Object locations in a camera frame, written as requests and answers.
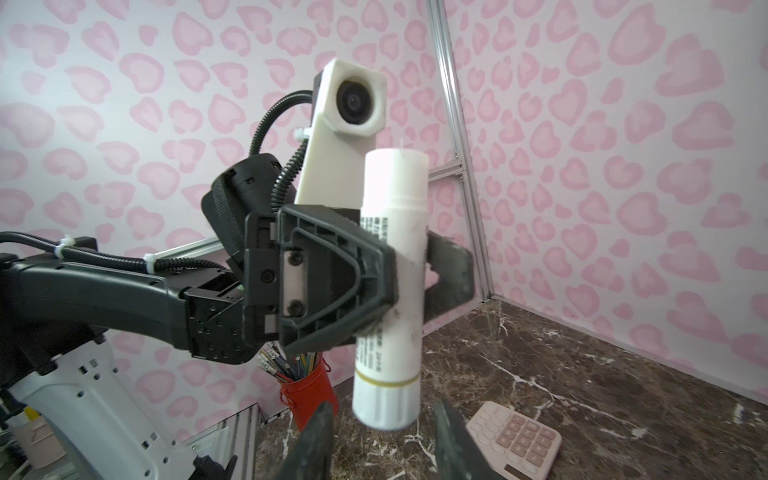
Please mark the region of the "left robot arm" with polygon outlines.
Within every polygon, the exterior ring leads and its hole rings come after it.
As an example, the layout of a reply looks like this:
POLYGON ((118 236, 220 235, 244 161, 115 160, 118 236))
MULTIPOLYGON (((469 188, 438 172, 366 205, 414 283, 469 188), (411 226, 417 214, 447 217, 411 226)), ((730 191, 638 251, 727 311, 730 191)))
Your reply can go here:
POLYGON ((308 150, 280 164, 263 151, 275 121, 317 92, 279 99, 246 159, 203 199, 228 259, 139 259, 101 252, 92 237, 54 242, 5 232, 35 249, 1 258, 3 418, 31 407, 96 479, 229 479, 220 464, 167 439, 119 378, 109 330, 161 340, 195 358, 241 365, 271 341, 289 356, 351 344, 410 292, 386 239, 355 209, 294 204, 308 150))

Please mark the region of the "white glue stick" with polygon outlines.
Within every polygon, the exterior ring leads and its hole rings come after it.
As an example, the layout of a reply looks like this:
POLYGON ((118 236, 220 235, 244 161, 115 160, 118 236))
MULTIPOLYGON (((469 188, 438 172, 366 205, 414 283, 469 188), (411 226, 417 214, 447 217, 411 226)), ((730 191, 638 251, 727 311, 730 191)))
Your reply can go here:
POLYGON ((428 158, 383 148, 365 159, 361 226, 385 244, 382 306, 357 338, 353 413, 380 431, 402 430, 420 414, 428 226, 428 158))

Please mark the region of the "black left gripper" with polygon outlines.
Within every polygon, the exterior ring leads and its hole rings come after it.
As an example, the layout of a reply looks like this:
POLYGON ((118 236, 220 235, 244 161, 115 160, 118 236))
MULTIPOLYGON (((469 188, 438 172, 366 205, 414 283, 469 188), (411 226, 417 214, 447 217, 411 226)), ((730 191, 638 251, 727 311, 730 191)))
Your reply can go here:
POLYGON ((362 228, 358 210, 202 211, 229 271, 186 295, 195 358, 244 364, 269 341, 287 354, 352 345, 398 300, 395 251, 362 228))

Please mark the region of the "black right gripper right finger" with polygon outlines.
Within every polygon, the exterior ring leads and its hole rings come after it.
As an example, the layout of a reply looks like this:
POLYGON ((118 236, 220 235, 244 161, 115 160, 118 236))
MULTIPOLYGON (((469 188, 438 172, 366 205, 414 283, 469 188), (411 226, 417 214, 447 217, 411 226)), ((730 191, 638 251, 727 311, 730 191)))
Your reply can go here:
POLYGON ((443 480, 499 479, 478 448, 461 414, 445 399, 435 402, 435 458, 443 480))

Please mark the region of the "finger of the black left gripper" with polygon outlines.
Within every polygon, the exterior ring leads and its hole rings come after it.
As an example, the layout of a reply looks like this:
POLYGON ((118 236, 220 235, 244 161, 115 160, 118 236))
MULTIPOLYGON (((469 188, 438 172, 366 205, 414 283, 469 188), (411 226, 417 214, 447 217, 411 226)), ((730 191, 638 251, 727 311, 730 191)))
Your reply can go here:
POLYGON ((424 293, 424 322, 428 323, 472 300, 475 279, 472 252, 432 231, 427 235, 426 261, 438 276, 424 293))

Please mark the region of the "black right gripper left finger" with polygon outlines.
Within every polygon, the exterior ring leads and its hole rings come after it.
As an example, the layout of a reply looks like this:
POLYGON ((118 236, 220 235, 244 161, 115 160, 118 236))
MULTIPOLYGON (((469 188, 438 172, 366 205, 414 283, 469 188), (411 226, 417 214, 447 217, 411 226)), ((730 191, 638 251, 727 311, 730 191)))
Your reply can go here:
POLYGON ((320 404, 288 453, 276 480, 329 480, 332 478, 334 410, 320 404))

